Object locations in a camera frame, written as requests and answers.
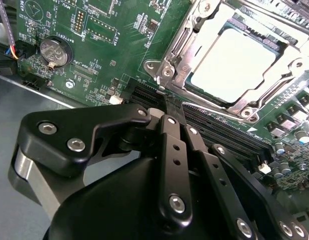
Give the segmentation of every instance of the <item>electrolytic capacitor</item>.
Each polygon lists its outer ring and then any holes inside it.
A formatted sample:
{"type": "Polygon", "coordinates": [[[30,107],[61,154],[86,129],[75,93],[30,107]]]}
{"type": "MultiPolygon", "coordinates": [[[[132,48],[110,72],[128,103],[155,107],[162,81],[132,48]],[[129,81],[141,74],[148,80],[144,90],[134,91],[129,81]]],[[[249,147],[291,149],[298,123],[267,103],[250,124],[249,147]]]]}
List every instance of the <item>electrolytic capacitor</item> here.
{"type": "Polygon", "coordinates": [[[304,184],[302,182],[299,182],[296,187],[298,188],[298,190],[300,191],[304,191],[306,188],[304,186],[304,184]]]}
{"type": "Polygon", "coordinates": [[[309,143],[309,136],[304,130],[297,131],[295,134],[296,139],[301,144],[307,144],[309,143]]]}
{"type": "Polygon", "coordinates": [[[275,143],[274,149],[275,149],[275,152],[277,154],[284,154],[285,153],[284,145],[282,144],[282,142],[275,143]]]}
{"type": "Polygon", "coordinates": [[[289,164],[287,162],[280,163],[280,170],[282,174],[288,174],[291,172],[289,164]]]}
{"type": "Polygon", "coordinates": [[[303,185],[305,188],[309,189],[309,179],[304,180],[303,185]]]}
{"type": "Polygon", "coordinates": [[[275,167],[272,169],[272,174],[273,176],[278,179],[281,178],[283,176],[283,174],[280,172],[280,168],[279,167],[275,167]]]}

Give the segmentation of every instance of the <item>cpu socket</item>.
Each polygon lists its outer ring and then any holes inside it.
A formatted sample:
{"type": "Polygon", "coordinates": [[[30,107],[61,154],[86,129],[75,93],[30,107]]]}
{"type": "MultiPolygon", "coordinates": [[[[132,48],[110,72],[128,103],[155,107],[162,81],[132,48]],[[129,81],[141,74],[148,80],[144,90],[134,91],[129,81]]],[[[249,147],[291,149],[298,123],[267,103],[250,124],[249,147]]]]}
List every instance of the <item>cpu socket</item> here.
{"type": "Polygon", "coordinates": [[[196,0],[163,59],[144,69],[186,104],[256,123],[259,110],[309,71],[309,36],[273,21],[240,0],[196,0]]]}

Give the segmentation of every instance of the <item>cable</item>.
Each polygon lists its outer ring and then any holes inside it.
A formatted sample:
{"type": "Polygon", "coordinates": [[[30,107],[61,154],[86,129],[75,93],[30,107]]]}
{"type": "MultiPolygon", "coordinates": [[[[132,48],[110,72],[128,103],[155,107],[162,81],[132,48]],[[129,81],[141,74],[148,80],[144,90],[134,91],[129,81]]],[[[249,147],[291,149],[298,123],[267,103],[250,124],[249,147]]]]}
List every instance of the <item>cable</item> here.
{"type": "Polygon", "coordinates": [[[8,33],[8,42],[10,46],[16,45],[14,35],[8,20],[7,12],[3,4],[3,0],[0,0],[0,17],[2,19],[2,23],[4,25],[5,30],[8,33]]]}
{"type": "Polygon", "coordinates": [[[11,52],[10,47],[7,49],[7,51],[5,52],[6,55],[9,55],[9,53],[11,52]]]}
{"type": "Polygon", "coordinates": [[[13,56],[16,60],[18,60],[19,58],[18,58],[17,55],[16,55],[15,47],[14,47],[14,46],[10,46],[10,50],[11,50],[12,56],[13,56]]]}

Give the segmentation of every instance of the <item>white connector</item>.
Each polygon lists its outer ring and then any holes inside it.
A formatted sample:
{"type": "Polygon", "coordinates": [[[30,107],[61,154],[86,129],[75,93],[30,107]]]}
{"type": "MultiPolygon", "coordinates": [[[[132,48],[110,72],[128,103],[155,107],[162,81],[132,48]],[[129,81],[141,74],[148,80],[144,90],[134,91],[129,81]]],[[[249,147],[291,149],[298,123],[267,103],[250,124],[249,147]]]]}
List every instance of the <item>white connector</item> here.
{"type": "Polygon", "coordinates": [[[271,172],[271,168],[266,163],[262,163],[261,166],[258,166],[258,169],[264,174],[268,174],[271,172]]]}

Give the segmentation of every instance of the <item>screw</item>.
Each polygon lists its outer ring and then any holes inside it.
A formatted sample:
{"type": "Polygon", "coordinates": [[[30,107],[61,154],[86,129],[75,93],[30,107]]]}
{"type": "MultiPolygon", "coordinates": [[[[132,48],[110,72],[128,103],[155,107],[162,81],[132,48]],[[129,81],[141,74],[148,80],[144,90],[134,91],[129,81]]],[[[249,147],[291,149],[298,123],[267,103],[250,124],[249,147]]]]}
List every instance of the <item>screw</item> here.
{"type": "Polygon", "coordinates": [[[221,154],[225,154],[225,150],[222,147],[218,147],[217,149],[221,154]]]}
{"type": "Polygon", "coordinates": [[[72,80],[67,80],[65,82],[65,86],[68,88],[68,89],[73,89],[75,86],[76,86],[76,83],[72,80]]]}
{"type": "Polygon", "coordinates": [[[169,203],[172,209],[178,214],[182,214],[186,210],[184,201],[176,195],[172,195],[169,198],[169,203]]]}
{"type": "Polygon", "coordinates": [[[66,145],[71,151],[78,152],[78,153],[82,152],[86,148],[85,143],[79,138],[69,139],[66,145]]]}
{"type": "Polygon", "coordinates": [[[245,108],[241,111],[241,116],[244,118],[249,117],[252,114],[252,110],[250,108],[245,108]]]}
{"type": "Polygon", "coordinates": [[[144,110],[138,110],[138,113],[142,116],[147,116],[147,113],[144,110]]]}
{"type": "Polygon", "coordinates": [[[175,69],[173,67],[170,67],[170,66],[166,66],[162,70],[162,75],[164,75],[165,77],[171,77],[172,75],[174,75],[174,73],[175,73],[175,69]]]}
{"type": "Polygon", "coordinates": [[[236,225],[238,226],[238,229],[240,230],[240,232],[242,232],[242,234],[245,235],[248,239],[253,236],[253,232],[251,231],[251,228],[241,218],[237,219],[236,225]]]}
{"type": "Polygon", "coordinates": [[[204,11],[208,12],[210,10],[210,3],[207,3],[207,5],[204,7],[204,11]]]}
{"type": "Polygon", "coordinates": [[[298,225],[292,223],[292,226],[295,229],[296,233],[299,234],[300,237],[302,237],[302,238],[305,237],[304,231],[298,225]]]}
{"type": "Polygon", "coordinates": [[[168,117],[168,121],[171,123],[171,124],[176,124],[176,121],[173,120],[172,118],[168,117]]]}
{"type": "Polygon", "coordinates": [[[282,221],[279,222],[281,229],[284,231],[285,234],[287,234],[289,237],[293,236],[293,232],[291,229],[285,225],[282,221]]]}
{"type": "Polygon", "coordinates": [[[307,164],[305,164],[305,163],[300,163],[299,169],[300,169],[301,171],[306,170],[306,169],[307,169],[307,164]]]}
{"type": "Polygon", "coordinates": [[[50,122],[43,122],[38,128],[41,133],[47,135],[55,134],[57,132],[57,127],[50,122]]]}
{"type": "Polygon", "coordinates": [[[48,83],[46,84],[48,87],[52,87],[54,85],[54,83],[52,81],[48,81],[48,83]]]}
{"type": "Polygon", "coordinates": [[[189,130],[190,130],[190,132],[192,132],[194,135],[197,135],[197,134],[198,134],[197,130],[195,130],[193,127],[190,127],[189,130]]]}

